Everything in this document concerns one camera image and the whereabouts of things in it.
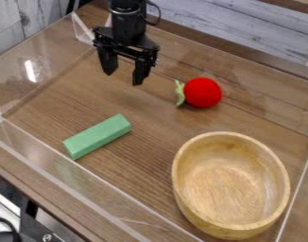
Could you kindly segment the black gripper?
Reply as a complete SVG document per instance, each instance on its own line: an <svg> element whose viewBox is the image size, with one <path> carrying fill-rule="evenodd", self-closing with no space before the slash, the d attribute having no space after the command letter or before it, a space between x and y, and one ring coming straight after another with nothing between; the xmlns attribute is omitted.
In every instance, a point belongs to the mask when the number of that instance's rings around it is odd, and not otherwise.
<svg viewBox="0 0 308 242"><path fill-rule="evenodd" d="M98 52L98 58L103 73L110 76L118 67L117 55L125 56L134 60L134 69L131 72L131 85L141 85L143 79L150 73L151 66L155 66L157 52L159 46L145 34L141 34L133 40L119 40L113 37L113 29L110 27L94 26L91 28L94 34L93 46Z"/></svg>

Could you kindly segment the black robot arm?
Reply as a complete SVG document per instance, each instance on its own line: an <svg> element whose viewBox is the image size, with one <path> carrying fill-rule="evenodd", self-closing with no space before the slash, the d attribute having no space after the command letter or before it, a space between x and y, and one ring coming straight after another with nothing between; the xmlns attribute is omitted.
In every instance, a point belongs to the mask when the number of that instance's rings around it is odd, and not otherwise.
<svg viewBox="0 0 308 242"><path fill-rule="evenodd" d="M157 8L150 0L107 0L110 26L93 26L93 46L107 76L118 67L117 56L134 61L131 85L141 85L155 66L159 46L146 37L146 5Z"/></svg>

